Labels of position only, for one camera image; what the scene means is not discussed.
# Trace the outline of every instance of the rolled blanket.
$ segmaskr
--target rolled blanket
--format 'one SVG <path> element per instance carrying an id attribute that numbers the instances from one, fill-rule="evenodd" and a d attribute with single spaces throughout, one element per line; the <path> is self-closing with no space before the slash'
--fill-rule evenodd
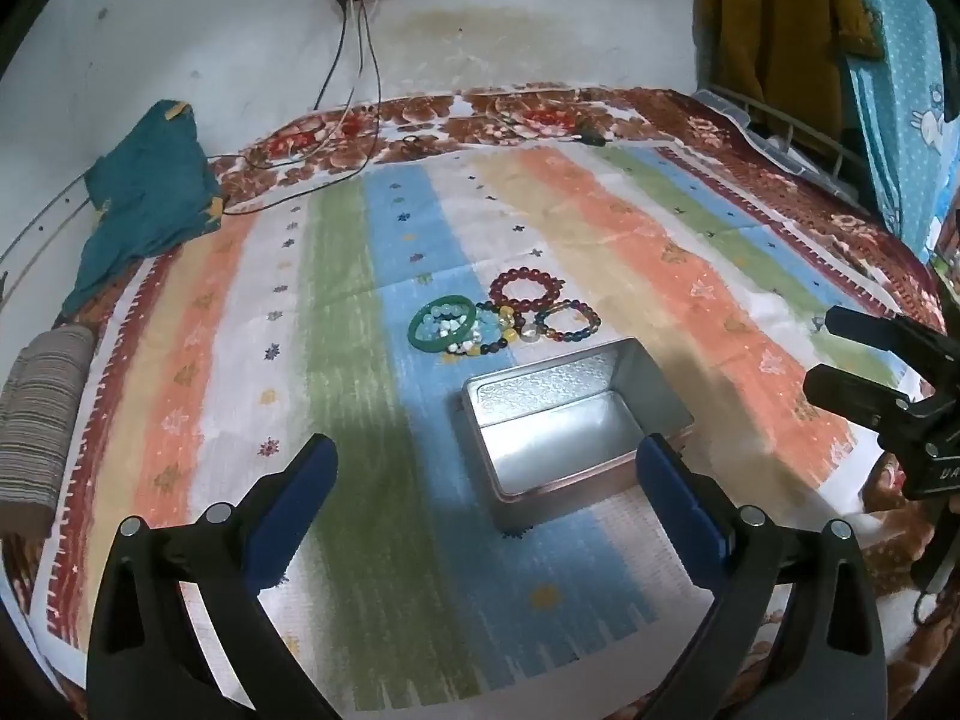
<path id="1" fill-rule="evenodd" d="M 14 361 L 0 394 L 0 533 L 49 536 L 93 347 L 88 328 L 66 325 Z"/>

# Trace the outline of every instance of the beaded bracelet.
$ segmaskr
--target beaded bracelet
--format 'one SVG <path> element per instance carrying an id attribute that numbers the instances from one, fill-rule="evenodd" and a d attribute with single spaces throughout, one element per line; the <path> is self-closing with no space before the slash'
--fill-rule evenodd
<path id="1" fill-rule="evenodd" d="M 584 318 L 587 319 L 587 322 L 589 322 L 589 327 L 584 330 L 577 330 L 575 333 L 562 333 L 559 330 L 554 330 L 552 327 L 547 326 L 546 317 L 558 311 L 563 311 L 565 308 L 572 308 L 574 311 L 579 311 Z M 600 329 L 600 317 L 598 317 L 597 312 L 590 308 L 587 303 L 584 303 L 583 300 L 560 300 L 559 303 L 554 303 L 549 308 L 538 312 L 536 317 L 534 317 L 534 324 L 539 330 L 539 333 L 550 338 L 551 341 L 582 341 Z"/>
<path id="2" fill-rule="evenodd" d="M 473 301 L 462 295 L 437 298 L 414 314 L 407 328 L 407 341 L 422 352 L 442 352 L 450 344 L 460 343 L 470 337 L 476 313 Z M 431 337 L 434 325 L 438 336 Z"/>
<path id="3" fill-rule="evenodd" d="M 512 281 L 534 281 L 541 285 L 546 292 L 540 298 L 535 300 L 518 300 L 516 298 L 507 298 L 503 293 L 503 288 Z M 536 268 L 510 268 L 504 274 L 498 275 L 493 279 L 490 285 L 490 300 L 498 308 L 500 306 L 509 306 L 515 312 L 523 311 L 542 311 L 556 302 L 560 297 L 560 288 L 563 287 L 563 281 L 554 278 L 545 271 L 538 271 Z"/>
<path id="4" fill-rule="evenodd" d="M 481 354 L 496 354 L 501 349 L 507 348 L 507 344 L 516 341 L 520 337 L 520 330 L 525 324 L 521 314 L 514 314 L 514 310 L 509 306 L 502 306 L 497 309 L 496 306 L 488 300 L 486 303 L 477 303 L 477 320 L 473 323 L 472 333 L 467 341 L 462 343 L 451 343 L 446 348 L 450 354 L 466 354 L 469 357 L 478 357 Z M 491 343 L 483 343 L 483 325 L 489 327 L 496 323 L 500 337 Z"/>

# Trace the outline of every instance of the teal cloth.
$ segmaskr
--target teal cloth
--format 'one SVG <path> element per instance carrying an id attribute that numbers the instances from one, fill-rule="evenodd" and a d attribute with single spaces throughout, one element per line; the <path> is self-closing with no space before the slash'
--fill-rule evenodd
<path id="1" fill-rule="evenodd" d="M 177 104 L 160 100 L 86 172 L 90 201 L 103 216 L 83 246 L 64 316 L 75 314 L 131 263 L 219 229 L 208 209 L 220 185 L 197 143 L 193 109 L 166 119 Z"/>
<path id="2" fill-rule="evenodd" d="M 926 0 L 863 1 L 885 60 L 847 62 L 877 207 L 925 263 L 947 213 L 944 180 L 958 156 L 956 138 L 944 128 L 937 20 Z"/>

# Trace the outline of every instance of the electrical cable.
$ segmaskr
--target electrical cable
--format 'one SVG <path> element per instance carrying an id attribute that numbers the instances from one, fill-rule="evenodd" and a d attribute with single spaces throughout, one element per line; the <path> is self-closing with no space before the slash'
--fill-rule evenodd
<path id="1" fill-rule="evenodd" d="M 64 228 L 66 227 L 66 225 L 71 223 L 71 221 L 74 220 L 76 215 L 80 213 L 80 211 L 83 210 L 83 208 L 85 208 L 89 204 L 90 204 L 90 198 L 88 197 L 82 203 L 80 203 L 80 205 L 74 208 L 73 211 L 70 212 L 70 215 L 58 225 L 58 227 L 56 228 L 56 230 L 53 231 L 50 237 L 43 242 L 43 244 L 40 246 L 40 248 L 37 251 L 34 252 L 34 256 L 32 256 L 30 260 L 27 261 L 27 264 L 25 266 L 23 266 L 22 271 L 16 276 L 16 279 L 13 279 L 13 284 L 10 285 L 10 288 L 6 289 L 6 293 L 4 293 L 3 295 L 0 295 L 0 310 L 3 309 L 4 306 L 6 306 L 6 304 L 8 303 L 8 300 L 10 300 L 10 296 L 16 291 L 16 288 L 20 286 L 21 282 L 27 277 L 27 274 L 30 272 L 32 267 L 37 264 L 37 260 L 40 260 L 40 255 L 42 255 L 43 252 L 48 250 L 51 243 L 54 242 L 54 240 L 56 239 L 56 236 L 59 236 L 59 234 L 61 234 L 61 232 L 64 231 Z M 2 277 L 4 280 L 6 280 L 6 276 L 7 276 L 7 272 L 3 271 Z"/>
<path id="2" fill-rule="evenodd" d="M 356 21 L 357 24 L 357 50 L 360 53 L 360 67 L 357 70 L 357 77 L 353 80 L 353 85 L 350 87 L 350 94 L 347 96 L 347 103 L 344 105 L 344 112 L 340 114 L 340 119 L 337 124 L 334 124 L 333 127 L 330 127 L 326 131 L 325 136 L 322 141 L 319 141 L 310 151 L 304 151 L 299 157 L 293 157 L 291 159 L 285 159 L 281 162 L 270 162 L 269 164 L 261 164 L 254 162 L 250 157 L 242 154 L 237 154 L 237 156 L 242 157 L 246 160 L 247 164 L 251 167 L 256 167 L 258 170 L 276 170 L 278 167 L 288 167 L 289 165 L 299 165 L 302 162 L 305 162 L 314 154 L 316 154 L 321 148 L 326 145 L 326 142 L 332 138 L 340 127 L 343 126 L 344 121 L 347 119 L 347 114 L 350 112 L 350 104 L 353 102 L 353 95 L 356 93 L 357 86 L 360 83 L 360 80 L 363 76 L 364 70 L 364 53 L 363 53 L 363 30 L 360 28 L 360 20 L 357 18 L 353 10 L 354 0 L 350 1 L 350 18 Z"/>
<path id="3" fill-rule="evenodd" d="M 343 11 L 341 15 L 344 17 L 340 21 L 340 40 L 337 42 L 337 52 L 333 56 L 333 64 L 330 65 L 330 70 L 326 74 L 326 79 L 323 80 L 323 86 L 320 86 L 320 93 L 317 95 L 317 101 L 313 103 L 313 109 L 317 110 L 320 107 L 320 101 L 323 99 L 323 93 L 326 92 L 326 87 L 330 85 L 330 79 L 333 78 L 333 71 L 337 69 L 337 65 L 340 63 L 340 54 L 344 50 L 344 38 L 347 37 L 347 9 L 345 7 L 341 8 Z"/>
<path id="4" fill-rule="evenodd" d="M 28 221 L 28 222 L 26 223 L 26 225 L 24 225 L 24 228 L 23 228 L 22 230 L 20 230 L 19 233 L 17 233 L 16 237 L 11 241 L 11 245 L 9 245 L 9 246 L 6 248 L 6 250 L 4 250 L 3 254 L 0 254 L 0 265 L 3 264 L 3 261 L 6 260 L 8 256 L 10 256 L 10 253 L 13 251 L 13 247 L 16 247 L 16 245 L 19 244 L 20 241 L 23 239 L 23 236 L 25 236 L 28 232 L 30 232 L 30 229 L 31 229 L 38 221 L 40 221 L 40 217 L 42 217 L 42 215 L 44 215 L 45 213 L 47 213 L 47 211 L 49 211 L 49 210 L 53 207 L 54 203 L 56 203 L 57 200 L 59 200 L 61 197 L 63 197 L 65 194 L 67 194 L 68 191 L 70 191 L 71 189 L 73 189 L 73 187 L 74 187 L 74 185 L 75 185 L 76 183 L 78 183 L 80 180 L 83 180 L 83 177 L 84 177 L 85 175 L 86 175 L 86 170 L 84 170 L 80 175 L 78 175 L 78 176 L 77 176 L 76 178 L 74 178 L 69 184 L 67 184 L 67 185 L 64 187 L 64 189 L 61 189 L 60 191 L 58 191 L 58 192 L 54 195 L 53 199 L 50 200 L 50 202 L 48 202 L 48 203 L 47 203 L 46 205 L 44 205 L 39 211 L 37 211 L 37 213 L 34 215 L 34 217 L 33 217 L 30 221 Z M 80 208 L 83 208 L 83 206 L 85 206 L 86 204 L 88 204 L 89 201 L 90 201 L 90 198 L 89 198 L 89 197 L 88 197 L 87 199 L 85 199 L 85 200 L 83 201 L 83 203 L 81 203 L 77 208 L 74 209 L 74 212 L 73 212 L 73 214 L 70 215 L 70 218 L 75 217 L 75 215 L 77 215 L 77 213 L 78 213 L 78 211 L 80 210 Z"/>
<path id="5" fill-rule="evenodd" d="M 298 197 L 306 196 L 306 194 L 311 194 L 314 191 L 323 191 L 324 189 L 329 189 L 332 186 L 341 184 L 344 181 L 349 181 L 351 178 L 354 178 L 354 177 L 357 177 L 357 175 L 360 175 L 360 172 L 362 172 L 364 167 L 366 167 L 370 163 L 371 159 L 373 159 L 373 153 L 376 151 L 377 142 L 380 139 L 380 108 L 381 108 L 381 105 L 383 104 L 383 86 L 380 78 L 380 66 L 379 64 L 377 64 L 376 53 L 373 50 L 373 39 L 371 39 L 371 34 L 370 34 L 370 19 L 367 17 L 366 4 L 360 5 L 360 15 L 363 17 L 364 27 L 367 30 L 367 46 L 370 48 L 370 58 L 371 60 L 373 60 L 373 71 L 376 73 L 376 118 L 374 119 L 376 123 L 374 124 L 374 129 L 373 129 L 373 142 L 371 143 L 370 150 L 367 152 L 366 159 L 363 161 L 363 165 L 361 165 L 360 167 L 357 167 L 357 169 L 354 170 L 354 172 L 348 173 L 347 175 L 342 175 L 340 178 L 336 178 L 333 181 L 328 181 L 328 183 L 322 184 L 318 187 L 312 187 L 310 189 L 305 189 L 303 191 L 297 191 L 294 194 L 288 194 L 288 196 L 286 197 L 282 197 L 279 200 L 275 200 L 274 202 L 268 203 L 267 205 L 260 206 L 259 208 L 251 208 L 251 210 L 248 210 L 248 211 L 224 210 L 225 217 L 246 217 L 246 215 L 259 214 L 261 211 L 265 211 L 270 208 L 275 208 L 278 205 L 282 205 L 285 202 L 289 202 L 290 200 L 297 199 Z"/>

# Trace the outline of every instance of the power cord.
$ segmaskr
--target power cord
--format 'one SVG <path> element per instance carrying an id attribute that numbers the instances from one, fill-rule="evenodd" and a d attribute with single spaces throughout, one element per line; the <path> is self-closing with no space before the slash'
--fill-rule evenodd
<path id="1" fill-rule="evenodd" d="M 367 17 L 366 2 L 363 2 L 363 4 L 360 5 L 360 15 L 363 18 L 364 28 L 366 29 L 366 32 L 367 32 L 367 46 L 370 49 L 370 58 L 371 60 L 373 60 L 373 71 L 376 73 L 376 118 L 374 119 L 376 123 L 374 124 L 374 129 L 373 129 L 373 142 L 371 143 L 370 150 L 367 152 L 366 159 L 363 161 L 363 165 L 361 165 L 360 167 L 357 167 L 357 169 L 354 170 L 354 172 L 349 173 L 348 175 L 342 175 L 340 178 L 336 178 L 333 181 L 328 181 L 325 184 L 322 184 L 318 187 L 312 187 L 311 189 L 297 191 L 294 194 L 288 194 L 288 196 L 286 197 L 282 197 L 279 200 L 275 200 L 274 202 L 269 203 L 267 205 L 260 206 L 259 208 L 251 208 L 251 210 L 248 210 L 248 211 L 224 210 L 225 217 L 246 217 L 247 215 L 251 215 L 251 214 L 259 214 L 261 211 L 265 211 L 270 208 L 275 208 L 278 205 L 282 205 L 285 202 L 289 202 L 290 200 L 297 199 L 298 197 L 304 197 L 306 196 L 306 194 L 311 194 L 314 191 L 323 191 L 324 189 L 329 189 L 332 186 L 341 184 L 344 181 L 349 181 L 351 178 L 355 178 L 357 177 L 357 175 L 360 175 L 360 173 L 363 172 L 363 169 L 370 163 L 371 159 L 373 159 L 373 153 L 376 151 L 376 145 L 380 139 L 380 107 L 383 104 L 383 87 L 382 87 L 381 78 L 380 78 L 380 66 L 376 61 L 376 53 L 373 50 L 373 38 L 371 38 L 371 34 L 370 34 L 370 19 Z"/>
<path id="2" fill-rule="evenodd" d="M 326 79 L 323 80 L 323 86 L 320 86 L 317 101 L 313 103 L 314 110 L 320 107 L 320 101 L 323 99 L 326 87 L 330 85 L 330 79 L 333 78 L 333 71 L 337 69 L 337 65 L 340 63 L 340 54 L 344 50 L 344 38 L 347 37 L 347 0 L 337 0 L 337 4 L 340 6 L 340 14 L 344 17 L 340 23 L 340 40 L 337 43 L 337 53 L 333 57 L 333 64 L 330 65 L 330 72 L 326 74 Z"/>
<path id="3" fill-rule="evenodd" d="M 306 162 L 310 157 L 312 157 L 314 154 L 316 154 L 321 148 L 323 148 L 324 146 L 326 146 L 326 142 L 327 142 L 328 140 L 330 140 L 330 138 L 332 138 L 334 134 L 336 134 L 336 132 L 340 129 L 340 127 L 343 126 L 344 121 L 347 119 L 347 114 L 349 114 L 349 112 L 350 112 L 350 104 L 353 103 L 353 95 L 356 94 L 357 85 L 360 83 L 360 79 L 361 79 L 361 77 L 363 76 L 363 69 L 364 69 L 364 59 L 363 59 L 363 31 L 362 31 L 361 28 L 360 28 L 360 20 L 359 20 L 359 19 L 357 18 L 357 16 L 354 15 L 354 13 L 353 13 L 353 3 L 354 3 L 354 1 L 363 2 L 363 1 L 366 1 L 366 0 L 349 0 L 349 3 L 350 3 L 350 19 L 351 19 L 351 20 L 355 20 L 355 21 L 356 21 L 356 24 L 357 24 L 357 52 L 359 52 L 359 55 L 360 55 L 360 66 L 359 66 L 359 68 L 357 69 L 357 77 L 356 77 L 356 79 L 353 80 L 353 85 L 352 85 L 352 87 L 350 87 L 350 93 L 349 93 L 349 95 L 347 96 L 347 102 L 346 102 L 346 104 L 344 105 L 344 112 L 343 112 L 342 114 L 340 114 L 340 118 L 338 119 L 337 124 L 334 124 L 333 127 L 330 127 L 330 129 L 328 129 L 328 130 L 326 131 L 326 134 L 325 134 L 325 136 L 323 137 L 323 140 L 320 141 L 320 143 L 316 143 L 315 146 L 313 146 L 313 148 L 310 149 L 310 151 L 304 151 L 304 153 L 302 153 L 299 157 L 293 157 L 293 158 L 291 158 L 291 159 L 285 159 L 285 160 L 282 160 L 282 161 L 280 161 L 280 162 L 258 163 L 258 162 L 254 162 L 253 159 L 251 159 L 250 157 L 248 157 L 248 156 L 246 156 L 246 155 L 237 154 L 237 156 L 239 156 L 239 157 L 241 157 L 242 159 L 246 160 L 247 164 L 250 165 L 251 167 L 256 167 L 258 170 L 276 170 L 278 167 L 289 167 L 290 165 L 299 165 L 299 164 L 302 163 L 302 162 Z"/>
<path id="4" fill-rule="evenodd" d="M 37 213 L 34 215 L 34 217 L 24 225 L 23 229 L 20 230 L 20 232 L 18 232 L 18 233 L 16 234 L 16 237 L 11 241 L 10 245 L 9 245 L 7 248 L 4 249 L 3 254 L 0 254 L 0 265 L 3 264 L 3 261 L 6 260 L 6 259 L 8 258 L 8 256 L 10 256 L 10 253 L 16 248 L 16 245 L 19 244 L 20 241 L 23 240 L 23 236 L 25 236 L 28 232 L 30 232 L 30 231 L 32 230 L 32 228 L 34 228 L 34 226 L 40 221 L 40 217 L 42 217 L 42 215 L 46 214 L 47 211 L 49 211 L 51 208 L 53 208 L 54 203 L 56 203 L 56 201 L 58 201 L 59 199 L 61 199 L 65 194 L 67 194 L 68 191 L 70 191 L 71 189 L 73 189 L 73 187 L 74 187 L 76 184 L 78 184 L 80 181 L 82 181 L 82 180 L 83 180 L 83 177 L 84 177 L 85 175 L 86 175 L 86 170 L 84 170 L 80 175 L 78 175 L 78 176 L 77 176 L 76 178 L 74 178 L 69 184 L 67 184 L 67 185 L 64 187 L 64 189 L 61 189 L 60 191 L 58 191 L 58 192 L 54 195 L 54 197 L 53 197 L 52 200 L 50 200 L 50 201 L 49 201 L 46 205 L 44 205 L 39 211 L 37 211 Z M 88 196 L 88 198 L 85 199 L 80 205 L 78 205 L 76 208 L 73 209 L 73 212 L 69 215 L 69 217 L 67 218 L 67 220 L 72 220 L 72 218 L 74 218 L 75 215 L 77 215 L 78 213 L 80 213 L 80 209 L 85 208 L 85 206 L 88 205 L 88 203 L 90 203 L 90 198 L 89 198 L 89 196 Z"/>

